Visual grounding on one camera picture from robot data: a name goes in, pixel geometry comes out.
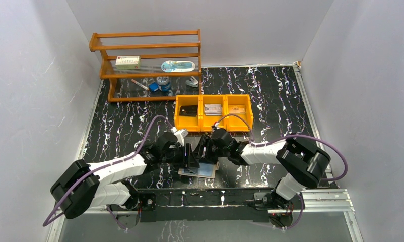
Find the beige card holder wallet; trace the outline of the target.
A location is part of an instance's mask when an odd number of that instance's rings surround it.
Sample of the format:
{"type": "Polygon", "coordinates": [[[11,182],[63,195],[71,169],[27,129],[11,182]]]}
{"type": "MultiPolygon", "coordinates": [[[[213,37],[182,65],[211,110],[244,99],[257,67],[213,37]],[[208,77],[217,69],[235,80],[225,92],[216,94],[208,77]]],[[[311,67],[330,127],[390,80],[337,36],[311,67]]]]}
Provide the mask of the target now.
{"type": "Polygon", "coordinates": [[[220,166],[219,162],[215,164],[200,163],[199,168],[191,168],[191,169],[181,168],[178,170],[178,174],[189,177],[214,179],[216,171],[219,170],[219,166],[220,166]]]}

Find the silver credit card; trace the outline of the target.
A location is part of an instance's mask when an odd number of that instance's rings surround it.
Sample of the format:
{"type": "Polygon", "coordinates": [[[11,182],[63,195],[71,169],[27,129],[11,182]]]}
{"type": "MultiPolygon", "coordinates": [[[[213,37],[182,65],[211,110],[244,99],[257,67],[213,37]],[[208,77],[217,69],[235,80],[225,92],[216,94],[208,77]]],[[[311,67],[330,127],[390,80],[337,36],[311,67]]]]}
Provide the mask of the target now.
{"type": "Polygon", "coordinates": [[[204,104],[204,115],[206,116],[222,116],[223,106],[222,104],[204,104]]]}

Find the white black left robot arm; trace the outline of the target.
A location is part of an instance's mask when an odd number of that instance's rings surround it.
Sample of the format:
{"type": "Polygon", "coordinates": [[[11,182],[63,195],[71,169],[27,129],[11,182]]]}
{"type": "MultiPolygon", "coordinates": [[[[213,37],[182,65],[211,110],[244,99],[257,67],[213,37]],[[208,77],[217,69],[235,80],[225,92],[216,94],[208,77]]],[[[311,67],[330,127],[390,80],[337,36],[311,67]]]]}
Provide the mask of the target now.
{"type": "Polygon", "coordinates": [[[186,129],[172,128],[156,142],[142,141],[135,152],[112,160],[86,163],[74,161],[52,185],[55,209],[61,209],[67,219],[74,219],[89,208],[120,205],[127,210],[137,207],[140,199],[128,179],[157,170],[165,164],[185,167],[186,129]]]}

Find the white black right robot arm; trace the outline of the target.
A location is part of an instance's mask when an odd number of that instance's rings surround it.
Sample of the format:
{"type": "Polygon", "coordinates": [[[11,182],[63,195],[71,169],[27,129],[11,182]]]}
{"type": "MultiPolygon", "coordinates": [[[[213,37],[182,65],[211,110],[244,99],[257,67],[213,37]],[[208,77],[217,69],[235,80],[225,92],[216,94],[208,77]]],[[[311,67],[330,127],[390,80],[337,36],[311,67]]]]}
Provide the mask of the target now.
{"type": "Polygon", "coordinates": [[[331,157],[315,141],[304,135],[288,135],[267,143],[237,141],[225,129],[217,129],[200,138],[192,155],[198,163],[217,163],[223,157],[237,166],[280,164],[287,174],[280,179],[271,198],[277,208],[284,209],[302,190],[317,188],[325,174],[331,157]]]}

